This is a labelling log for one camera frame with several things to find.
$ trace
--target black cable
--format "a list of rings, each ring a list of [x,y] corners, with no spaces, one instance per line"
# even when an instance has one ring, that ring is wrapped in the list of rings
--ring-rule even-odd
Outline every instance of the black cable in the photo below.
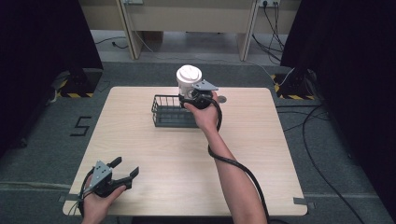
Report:
[[[279,3],[278,2],[274,2],[274,4],[275,4],[275,31],[276,31],[276,37],[277,37],[277,42],[278,42],[280,48],[283,50],[285,45],[282,43],[282,40],[280,40],[279,32],[277,31],[277,23],[279,21]]]
[[[70,213],[72,212],[72,210],[73,210],[74,207],[76,207],[76,209],[77,209],[77,205],[78,205],[78,202],[75,202],[75,203],[73,204],[73,206],[72,206],[72,207],[70,208],[70,210],[69,210],[69,213],[67,213],[68,216],[70,216]]]
[[[308,115],[308,113],[300,112],[300,111],[278,111],[277,113],[278,114],[302,114],[302,115]],[[324,119],[324,118],[319,117],[319,115],[322,115],[322,114],[326,114],[326,112],[320,113],[318,115],[312,115],[312,117],[315,118],[315,119],[330,120],[330,119]]]
[[[273,24],[271,23],[271,20],[270,20],[270,18],[268,17],[267,11],[266,11],[265,9],[266,9],[266,7],[263,8],[263,10],[264,10],[264,15],[265,15],[265,17],[267,18],[267,20],[268,20],[268,22],[269,22],[269,24],[270,24],[271,30],[273,31],[273,37],[274,37],[274,38],[276,39],[276,41],[279,43],[279,46],[282,46],[282,47],[283,47],[283,43],[282,43],[282,41],[280,40],[279,35],[277,34],[276,29],[274,29],[274,26],[273,26]]]
[[[81,189],[79,190],[79,195],[78,197],[83,200],[84,199],[84,189],[85,189],[85,183],[87,183],[88,177],[90,177],[91,174],[93,174],[94,167],[87,173],[87,175],[84,178],[84,181],[82,181]]]
[[[315,107],[319,105],[276,105],[276,108],[282,108],[282,107]]]
[[[276,51],[276,52],[283,52],[282,50],[280,50],[280,49],[272,49],[272,48],[270,48],[270,47],[267,47],[267,46],[265,46],[264,44],[262,44],[262,43],[260,43],[257,39],[256,39],[256,36],[253,34],[252,35],[252,37],[253,37],[253,39],[256,41],[256,43],[260,46],[260,48],[264,48],[265,50],[273,50],[273,51]]]
[[[217,124],[217,130],[219,131],[219,129],[220,129],[220,127],[221,127],[221,121],[222,121],[222,113],[221,113],[220,106],[219,106],[218,102],[216,102],[216,101],[213,100],[213,99],[208,99],[208,98],[205,98],[205,99],[206,99],[207,101],[209,101],[211,104],[213,104],[213,105],[215,106],[215,108],[217,109],[217,111],[218,111],[218,124]],[[228,159],[228,158],[221,157],[221,156],[217,155],[216,153],[214,153],[214,152],[212,151],[212,149],[210,148],[210,146],[207,146],[207,151],[208,151],[209,155],[210,155],[211,157],[213,157],[214,159],[219,160],[219,161],[224,161],[224,162],[227,162],[227,163],[229,163],[229,164],[231,164],[231,165],[233,165],[233,166],[236,166],[236,167],[238,167],[239,169],[241,169],[242,171],[244,171],[244,172],[250,177],[250,179],[251,179],[251,180],[253,181],[253,183],[254,183],[254,186],[256,187],[256,190],[257,190],[258,193],[259,193],[260,200],[262,201],[262,207],[263,207],[263,209],[264,209],[264,213],[265,213],[265,217],[266,217],[266,219],[267,219],[267,222],[270,223],[270,222],[271,222],[271,219],[270,219],[270,216],[269,216],[269,214],[268,214],[268,208],[267,208],[267,204],[265,203],[264,195],[263,195],[263,193],[262,193],[262,188],[260,187],[259,181],[257,181],[257,179],[256,179],[256,177],[254,176],[254,174],[253,174],[246,166],[244,166],[243,164],[239,163],[238,161],[234,161],[234,160],[231,160],[231,159]]]
[[[92,193],[93,193],[93,191],[91,191],[91,192],[89,192],[88,194],[84,195],[84,199],[85,199],[86,197],[88,197],[88,195],[90,195],[90,194],[92,194]]]
[[[103,42],[105,42],[105,41],[107,41],[107,40],[111,40],[111,39],[121,39],[121,38],[126,38],[126,37],[125,37],[125,36],[114,36],[114,37],[110,37],[110,38],[101,40],[101,41],[99,41],[99,42],[95,42],[95,44],[100,44],[100,43],[103,43]]]
[[[306,154],[309,157],[309,160],[311,160],[313,166],[315,167],[315,169],[318,171],[319,175],[323,178],[323,180],[327,183],[327,185],[338,195],[338,197],[340,197],[340,199],[346,204],[346,206],[349,207],[349,209],[352,211],[352,213],[356,216],[356,218],[362,223],[364,224],[363,220],[361,219],[361,217],[358,215],[358,213],[355,211],[355,209],[353,209],[353,207],[349,204],[349,202],[343,197],[343,195],[341,195],[340,192],[338,192],[338,190],[329,182],[329,180],[326,178],[326,176],[324,176],[324,174],[319,170],[317,164],[315,163],[314,159],[312,158],[311,152],[309,151],[308,148],[308,144],[306,143],[306,139],[305,139],[305,124],[306,122],[309,120],[309,117],[311,117],[311,115],[321,107],[321,105],[315,107],[305,118],[304,122],[303,122],[303,141],[304,141],[304,147],[306,150]]]
[[[125,47],[120,47],[118,44],[116,44],[116,42],[111,42],[111,44],[113,45],[113,47],[117,47],[117,48],[119,48],[119,49],[126,49],[126,48],[128,48],[128,45],[125,46]]]
[[[105,91],[110,86],[110,81],[103,81],[103,82],[106,82],[107,85],[104,88],[102,88],[101,90],[99,90],[99,88],[96,88],[99,92]]]
[[[273,42],[273,41],[274,41],[274,34],[273,34],[273,36],[272,36],[272,38],[271,38],[269,48],[271,48],[271,45],[272,45],[272,42]],[[268,54],[268,59],[270,60],[271,63],[280,65],[280,59],[276,58],[276,59],[279,61],[279,63],[275,63],[275,62],[272,61],[272,59],[271,59],[271,57],[270,57],[269,54]]]
[[[275,54],[273,54],[273,53],[271,52],[271,50],[274,50],[274,49],[271,49],[270,47],[264,46],[264,44],[260,43],[260,42],[256,39],[256,36],[255,36],[255,35],[252,35],[252,37],[253,37],[253,39],[256,41],[256,43],[259,45],[259,47],[260,47],[264,52],[266,52],[266,53],[268,54],[268,57],[271,56],[271,57],[277,59],[277,60],[280,62],[280,59],[279,59],[278,57],[276,57]]]
[[[297,128],[297,127],[300,127],[300,126],[302,126],[303,124],[304,124],[304,123],[297,124],[297,125],[295,125],[295,126],[292,126],[292,127],[290,127],[290,128],[287,128],[287,129],[283,130],[283,132],[285,133],[285,132],[287,132],[287,131],[290,131],[290,130],[292,130],[292,129],[295,129],[295,128]]]

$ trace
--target white cup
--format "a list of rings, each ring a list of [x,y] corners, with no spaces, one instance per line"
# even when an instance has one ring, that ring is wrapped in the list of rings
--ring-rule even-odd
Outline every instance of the white cup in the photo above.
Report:
[[[194,90],[193,84],[200,82],[202,72],[199,68],[192,65],[183,65],[177,70],[177,83],[179,94],[184,98],[190,99],[191,92]]]

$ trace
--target person's arm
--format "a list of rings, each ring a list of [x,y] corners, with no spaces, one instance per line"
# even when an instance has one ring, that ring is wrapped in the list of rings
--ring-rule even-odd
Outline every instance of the person's arm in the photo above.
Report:
[[[218,97],[215,92],[213,92],[213,96],[217,101]],[[184,104],[184,106],[194,115],[195,121],[204,132],[212,151],[221,157],[235,160],[233,153],[217,131],[217,109],[213,105],[203,110],[189,104]],[[229,163],[216,159],[215,163],[224,198],[233,216],[233,222],[237,224],[267,223],[262,202],[248,175]]]
[[[92,176],[90,176],[86,183],[86,188],[91,183]],[[110,205],[126,190],[123,185],[115,189],[106,198],[101,198],[95,193],[86,193],[84,197],[84,218],[82,224],[99,224],[107,216],[107,211]]]

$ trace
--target table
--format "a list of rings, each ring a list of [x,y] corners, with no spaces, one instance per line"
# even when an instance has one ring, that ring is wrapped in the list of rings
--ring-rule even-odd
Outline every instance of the table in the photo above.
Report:
[[[235,33],[239,57],[244,61],[259,5],[257,0],[144,0],[143,5],[125,5],[117,0],[122,24],[133,59],[143,43],[137,31]]]
[[[92,134],[70,194],[77,194],[88,171],[122,156],[113,178],[140,174],[110,207],[117,216],[229,216],[214,159],[199,129],[156,128],[151,105],[155,94],[177,94],[177,87],[115,87]],[[306,205],[288,145],[269,90],[219,88],[220,129],[235,157],[257,177],[271,216],[302,216]],[[66,201],[68,214],[73,201]]]

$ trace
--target wire basket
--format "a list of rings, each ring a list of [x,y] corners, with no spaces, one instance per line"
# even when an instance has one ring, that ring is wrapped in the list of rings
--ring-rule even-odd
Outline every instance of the wire basket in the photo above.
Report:
[[[178,95],[155,95],[151,112],[155,127],[198,128],[194,115],[180,106]]]

